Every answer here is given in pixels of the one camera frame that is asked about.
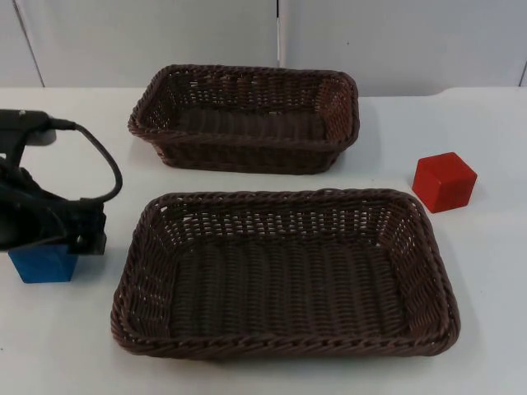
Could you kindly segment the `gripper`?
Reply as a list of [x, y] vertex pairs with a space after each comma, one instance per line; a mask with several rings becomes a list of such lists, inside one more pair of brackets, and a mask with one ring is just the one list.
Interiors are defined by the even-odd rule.
[[106, 215], [101, 203], [75, 203], [44, 191], [1, 182], [1, 249], [59, 245], [77, 255], [103, 255]]

